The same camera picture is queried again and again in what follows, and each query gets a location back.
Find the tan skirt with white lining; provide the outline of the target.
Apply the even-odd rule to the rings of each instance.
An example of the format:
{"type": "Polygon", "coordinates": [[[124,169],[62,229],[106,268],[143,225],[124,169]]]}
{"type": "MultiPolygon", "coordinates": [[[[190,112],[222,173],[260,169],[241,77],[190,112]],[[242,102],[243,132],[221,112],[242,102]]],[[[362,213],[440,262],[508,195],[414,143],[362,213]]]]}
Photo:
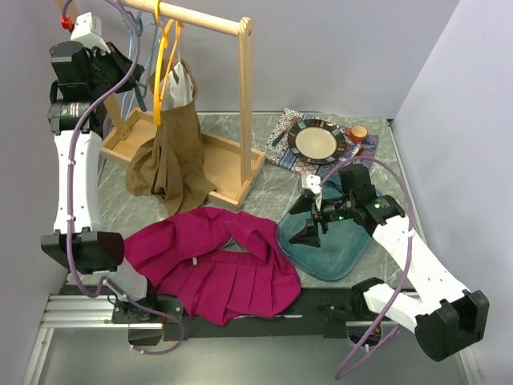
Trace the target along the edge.
{"type": "Polygon", "coordinates": [[[182,69],[191,80],[191,101],[161,112],[156,136],[139,146],[126,172],[127,190],[135,196],[154,196],[168,215],[185,213],[201,206],[215,185],[204,172],[200,121],[196,113],[197,83],[185,60],[182,69]]]}

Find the magenta garment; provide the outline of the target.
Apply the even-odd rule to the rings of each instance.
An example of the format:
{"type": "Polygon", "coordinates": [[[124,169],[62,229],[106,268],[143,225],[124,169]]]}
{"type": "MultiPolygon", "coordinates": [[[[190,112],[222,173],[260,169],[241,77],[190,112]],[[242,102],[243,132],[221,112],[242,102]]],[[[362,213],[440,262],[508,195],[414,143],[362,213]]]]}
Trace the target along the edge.
{"type": "Polygon", "coordinates": [[[217,326],[245,315],[272,318],[301,292],[276,230],[267,218],[199,207],[128,237],[125,257],[158,294],[176,296],[192,317],[217,326]]]}

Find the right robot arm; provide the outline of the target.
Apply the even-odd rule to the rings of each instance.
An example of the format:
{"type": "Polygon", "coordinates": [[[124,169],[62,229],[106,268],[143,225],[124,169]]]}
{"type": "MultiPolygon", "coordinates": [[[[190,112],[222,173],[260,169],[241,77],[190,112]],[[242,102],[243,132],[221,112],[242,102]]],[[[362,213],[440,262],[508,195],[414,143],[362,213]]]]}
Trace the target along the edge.
{"type": "Polygon", "coordinates": [[[353,288],[351,310],[360,319],[374,314],[412,332],[432,360],[445,358],[481,341],[490,303],[485,294],[455,278],[420,238],[405,210],[390,195],[378,195],[368,168],[351,164],[338,171],[342,195],[322,196],[321,178],[304,175],[301,195],[289,214],[308,213],[305,227],[291,236],[291,244],[318,248],[328,224],[351,220],[362,227],[402,267],[418,298],[405,295],[372,278],[353,288]]]}

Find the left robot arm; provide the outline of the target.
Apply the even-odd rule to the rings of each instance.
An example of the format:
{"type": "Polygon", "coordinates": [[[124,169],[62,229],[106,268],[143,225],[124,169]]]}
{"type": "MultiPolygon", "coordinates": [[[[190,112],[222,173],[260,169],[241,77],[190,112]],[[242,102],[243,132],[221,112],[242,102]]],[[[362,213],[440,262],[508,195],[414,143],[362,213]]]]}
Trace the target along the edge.
{"type": "Polygon", "coordinates": [[[42,251],[58,262],[90,298],[83,278],[98,278],[98,287],[115,293],[116,305],[150,322],[160,311],[152,284],[125,258],[121,234],[103,230],[98,203],[98,166],[107,109],[115,92],[138,85],[143,66],[125,57],[112,43],[106,49],[78,41],[50,49],[57,79],[50,87],[48,120],[59,156],[59,201],[53,232],[41,238],[42,251]]]}

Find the teal plastic hanger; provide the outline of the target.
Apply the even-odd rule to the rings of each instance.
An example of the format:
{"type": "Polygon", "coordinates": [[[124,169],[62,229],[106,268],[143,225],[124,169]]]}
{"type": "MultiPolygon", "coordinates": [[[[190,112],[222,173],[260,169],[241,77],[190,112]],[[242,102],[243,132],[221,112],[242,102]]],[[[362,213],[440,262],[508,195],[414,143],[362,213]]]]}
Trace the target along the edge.
{"type": "MultiPolygon", "coordinates": [[[[140,56],[140,38],[144,32],[144,25],[142,20],[142,12],[138,11],[136,14],[133,14],[130,10],[128,10],[121,1],[119,1],[121,7],[127,12],[127,17],[123,18],[125,22],[128,33],[129,33],[129,47],[128,47],[128,58],[137,63],[139,61],[140,56]]],[[[141,79],[144,76],[146,68],[143,65],[141,67],[140,77],[141,79]]],[[[128,118],[129,113],[137,103],[139,107],[141,107],[144,111],[146,111],[146,103],[145,97],[147,94],[147,84],[145,82],[140,82],[138,80],[135,84],[133,91],[131,92],[131,98],[128,99],[129,92],[127,91],[122,98],[122,112],[125,112],[124,119],[128,118]]]]}

